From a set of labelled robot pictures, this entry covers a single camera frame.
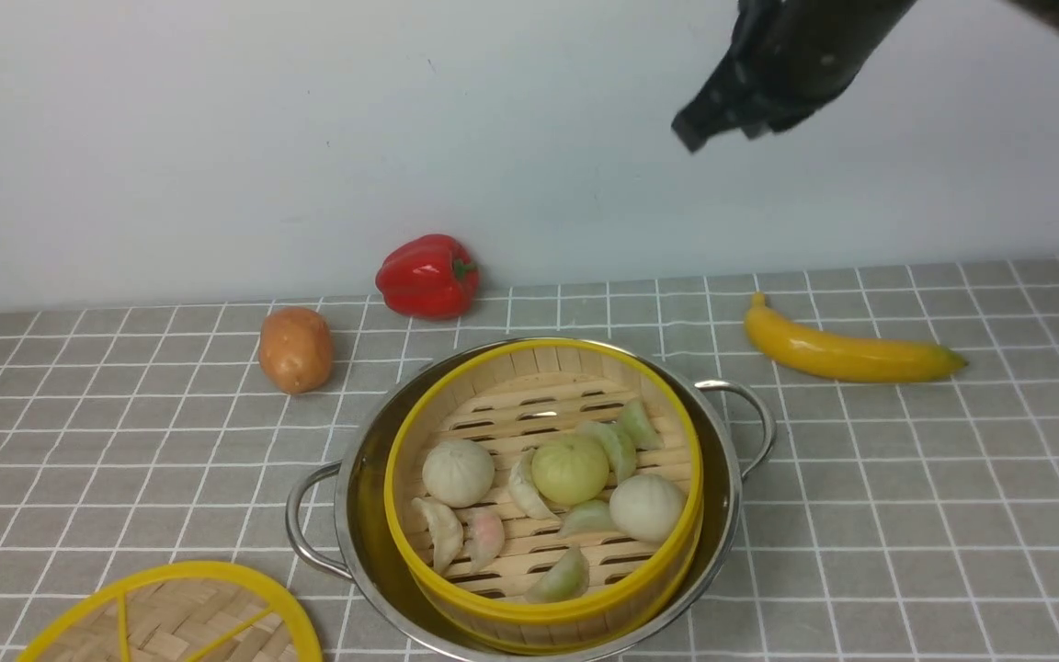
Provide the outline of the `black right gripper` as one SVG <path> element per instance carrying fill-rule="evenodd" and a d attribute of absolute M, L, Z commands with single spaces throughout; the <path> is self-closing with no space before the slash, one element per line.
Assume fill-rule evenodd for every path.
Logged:
<path fill-rule="evenodd" d="M 711 138 L 789 131 L 831 104 L 912 1 L 740 1 L 730 51 L 672 120 L 697 154 Z"/>

